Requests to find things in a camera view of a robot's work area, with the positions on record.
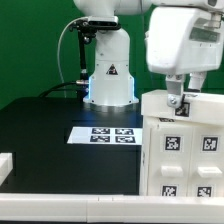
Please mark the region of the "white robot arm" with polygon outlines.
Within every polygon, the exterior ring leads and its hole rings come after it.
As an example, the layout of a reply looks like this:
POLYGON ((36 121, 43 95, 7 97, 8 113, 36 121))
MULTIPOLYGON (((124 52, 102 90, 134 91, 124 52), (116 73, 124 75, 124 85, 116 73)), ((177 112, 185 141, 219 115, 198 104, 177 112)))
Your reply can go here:
POLYGON ((73 0, 84 13, 77 24, 96 38, 95 71, 84 102, 101 108, 136 104, 129 73, 130 38, 120 15, 151 11, 145 33, 146 62, 163 74, 167 103, 181 106, 185 76, 188 89, 199 92, 206 75, 221 64, 224 47, 224 0, 73 0))

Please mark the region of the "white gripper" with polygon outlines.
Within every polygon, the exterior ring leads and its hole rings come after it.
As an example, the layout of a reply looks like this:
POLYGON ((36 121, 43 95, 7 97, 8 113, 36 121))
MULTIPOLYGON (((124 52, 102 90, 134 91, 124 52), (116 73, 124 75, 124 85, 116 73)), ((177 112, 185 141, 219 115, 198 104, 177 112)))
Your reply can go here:
POLYGON ((219 68, 224 27, 215 28, 212 22, 213 15, 198 8, 157 7, 153 11, 145 39, 146 61, 151 72, 167 75, 169 107, 182 105, 184 74, 192 72, 188 90, 200 92, 206 71, 219 68))

